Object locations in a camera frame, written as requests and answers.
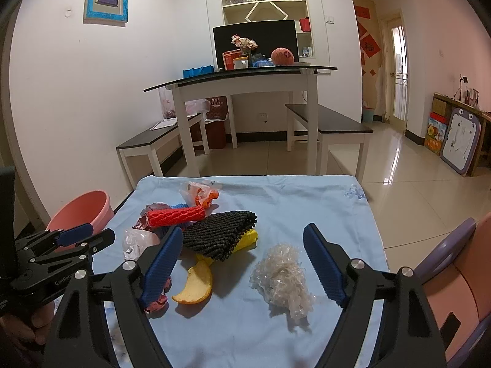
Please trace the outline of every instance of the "human hand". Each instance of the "human hand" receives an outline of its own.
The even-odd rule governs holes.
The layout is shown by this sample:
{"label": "human hand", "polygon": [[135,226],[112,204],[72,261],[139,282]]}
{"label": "human hand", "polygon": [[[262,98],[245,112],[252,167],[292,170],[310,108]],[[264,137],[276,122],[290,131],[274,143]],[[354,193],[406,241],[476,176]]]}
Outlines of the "human hand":
{"label": "human hand", "polygon": [[13,343],[18,348],[25,350],[21,342],[36,342],[41,345],[46,343],[54,315],[55,304],[51,302],[36,310],[31,316],[31,323],[34,330],[24,324],[20,318],[11,314],[5,314],[0,318],[0,325],[2,325],[5,333]]}

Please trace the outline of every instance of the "light blue tablecloth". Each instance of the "light blue tablecloth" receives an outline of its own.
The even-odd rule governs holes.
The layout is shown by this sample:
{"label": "light blue tablecloth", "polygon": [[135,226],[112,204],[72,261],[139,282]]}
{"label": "light blue tablecloth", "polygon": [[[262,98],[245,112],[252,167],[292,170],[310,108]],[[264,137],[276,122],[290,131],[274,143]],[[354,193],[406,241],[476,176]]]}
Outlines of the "light blue tablecloth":
{"label": "light blue tablecloth", "polygon": [[[213,177],[222,184],[214,212],[249,210],[257,215],[257,247],[234,254],[211,266],[213,293],[207,302],[179,306],[170,296],[182,290],[192,255],[179,260],[172,272],[169,310],[151,319],[152,327],[174,368],[310,368],[321,356],[341,309],[330,301],[303,249],[304,227],[315,223],[326,239],[343,246],[352,258],[361,258],[376,270],[387,271],[382,242],[363,190],[349,176]],[[94,272],[114,270],[123,262],[122,236],[142,209],[153,202],[183,202],[180,186],[186,178],[147,177],[108,227],[116,233],[114,245],[94,256]],[[249,277],[266,251],[277,243],[300,248],[309,291],[316,295],[314,311],[294,323],[280,309],[270,308]],[[107,309],[110,328],[114,310]],[[375,303],[371,324],[358,365],[367,366],[377,337],[381,303]],[[121,366],[131,366],[122,362]]]}

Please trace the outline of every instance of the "doorway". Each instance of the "doorway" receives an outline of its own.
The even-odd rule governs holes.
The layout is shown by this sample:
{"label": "doorway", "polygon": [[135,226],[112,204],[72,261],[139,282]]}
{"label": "doorway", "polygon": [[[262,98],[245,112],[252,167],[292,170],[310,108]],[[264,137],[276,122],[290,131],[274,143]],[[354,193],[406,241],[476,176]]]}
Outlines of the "doorway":
{"label": "doorway", "polygon": [[399,133],[408,122],[409,72],[406,32],[401,15],[384,21],[384,50],[387,70],[385,117]]}

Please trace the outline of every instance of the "pomegranate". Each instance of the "pomegranate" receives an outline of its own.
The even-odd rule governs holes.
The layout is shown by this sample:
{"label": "pomegranate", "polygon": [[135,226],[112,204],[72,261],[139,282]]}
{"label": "pomegranate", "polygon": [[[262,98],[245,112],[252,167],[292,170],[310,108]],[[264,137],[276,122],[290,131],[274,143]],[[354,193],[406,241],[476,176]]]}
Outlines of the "pomegranate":
{"label": "pomegranate", "polygon": [[293,65],[295,58],[286,48],[277,48],[271,53],[271,60],[275,65]]}

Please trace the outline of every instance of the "blue frame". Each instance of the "blue frame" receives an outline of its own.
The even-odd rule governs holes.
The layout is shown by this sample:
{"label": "blue frame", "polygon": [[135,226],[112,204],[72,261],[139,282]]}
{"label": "blue frame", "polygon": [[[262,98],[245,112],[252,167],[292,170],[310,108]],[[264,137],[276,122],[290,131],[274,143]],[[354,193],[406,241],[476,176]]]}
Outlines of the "blue frame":
{"label": "blue frame", "polygon": [[96,19],[109,19],[118,22],[128,22],[128,0],[122,0],[123,3],[123,14],[118,15],[116,13],[98,12],[94,11],[95,0],[87,0],[87,12],[85,13],[86,18],[96,18]]}

